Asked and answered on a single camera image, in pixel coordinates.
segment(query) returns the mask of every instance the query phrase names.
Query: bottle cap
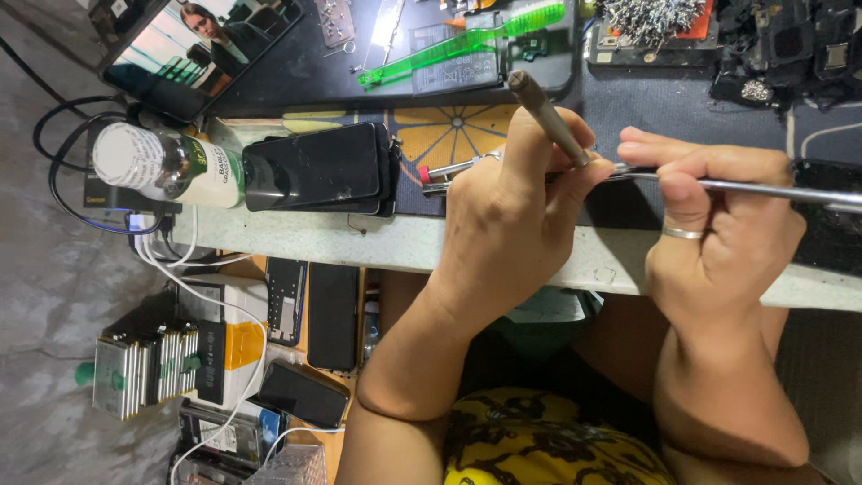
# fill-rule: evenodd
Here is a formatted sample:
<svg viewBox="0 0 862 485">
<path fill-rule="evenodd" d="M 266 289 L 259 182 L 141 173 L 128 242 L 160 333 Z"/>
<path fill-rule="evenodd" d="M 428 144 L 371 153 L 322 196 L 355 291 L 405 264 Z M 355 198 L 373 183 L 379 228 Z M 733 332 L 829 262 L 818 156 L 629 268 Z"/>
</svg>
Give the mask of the bottle cap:
<svg viewBox="0 0 862 485">
<path fill-rule="evenodd" d="M 93 167 L 112 186 L 141 189 L 160 175 L 165 150 L 152 132 L 128 123 L 112 123 L 93 146 Z"/>
</svg>

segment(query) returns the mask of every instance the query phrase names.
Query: stack of phones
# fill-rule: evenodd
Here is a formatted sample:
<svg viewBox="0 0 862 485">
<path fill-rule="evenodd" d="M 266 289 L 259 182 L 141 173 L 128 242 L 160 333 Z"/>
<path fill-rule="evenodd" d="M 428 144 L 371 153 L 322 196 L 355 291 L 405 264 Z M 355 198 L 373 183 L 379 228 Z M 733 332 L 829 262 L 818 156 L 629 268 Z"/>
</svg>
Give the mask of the stack of phones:
<svg viewBox="0 0 862 485">
<path fill-rule="evenodd" d="M 389 217 L 400 156 L 382 123 L 270 136 L 242 151 L 246 207 Z"/>
</svg>

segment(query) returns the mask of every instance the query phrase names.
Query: clear plastic container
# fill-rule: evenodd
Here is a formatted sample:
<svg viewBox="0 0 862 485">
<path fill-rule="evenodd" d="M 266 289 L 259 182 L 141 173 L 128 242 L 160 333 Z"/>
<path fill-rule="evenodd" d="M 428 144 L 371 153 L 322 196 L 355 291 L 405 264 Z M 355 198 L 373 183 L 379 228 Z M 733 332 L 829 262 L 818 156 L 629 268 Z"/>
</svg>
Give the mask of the clear plastic container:
<svg viewBox="0 0 862 485">
<path fill-rule="evenodd" d="M 99 133 L 93 167 L 105 183 L 155 200 L 230 208 L 245 198 L 242 157 L 172 129 L 112 123 Z"/>
</svg>

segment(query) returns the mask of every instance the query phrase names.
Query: stack of batteries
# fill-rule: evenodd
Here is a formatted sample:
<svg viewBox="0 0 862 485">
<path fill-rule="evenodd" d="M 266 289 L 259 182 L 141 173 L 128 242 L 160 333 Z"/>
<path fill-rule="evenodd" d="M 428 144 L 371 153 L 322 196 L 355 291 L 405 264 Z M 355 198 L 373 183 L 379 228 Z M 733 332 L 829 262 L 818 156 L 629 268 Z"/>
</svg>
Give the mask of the stack of batteries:
<svg viewBox="0 0 862 485">
<path fill-rule="evenodd" d="M 125 420 L 191 391 L 200 368 L 197 343 L 193 324 L 165 323 L 151 331 L 111 325 L 96 341 L 93 407 Z"/>
</svg>

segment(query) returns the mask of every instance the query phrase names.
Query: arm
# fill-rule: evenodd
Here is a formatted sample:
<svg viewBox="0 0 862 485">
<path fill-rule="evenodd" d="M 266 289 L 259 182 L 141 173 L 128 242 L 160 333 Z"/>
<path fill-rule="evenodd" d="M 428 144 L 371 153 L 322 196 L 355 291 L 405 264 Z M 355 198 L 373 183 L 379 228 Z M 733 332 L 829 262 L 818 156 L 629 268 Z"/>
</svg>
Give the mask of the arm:
<svg viewBox="0 0 862 485">
<path fill-rule="evenodd" d="M 582 145 L 593 143 L 577 115 L 560 114 Z M 449 187 L 440 263 L 359 379 L 339 485 L 442 483 L 444 421 L 470 341 L 568 260 L 584 197 L 614 171 L 596 157 L 546 191 L 545 172 L 560 169 L 555 153 L 521 108 L 503 162 L 481 160 Z"/>
<path fill-rule="evenodd" d="M 808 442 L 765 342 L 763 323 L 776 313 L 759 303 L 796 251 L 804 220 L 782 199 L 726 192 L 714 202 L 696 182 L 709 176 L 788 186 L 787 157 L 634 129 L 621 138 L 623 159 L 660 166 L 665 226 L 706 231 L 699 240 L 662 236 L 646 260 L 650 294 L 671 323 L 654 394 L 665 439 L 695 457 L 805 464 Z"/>
</svg>

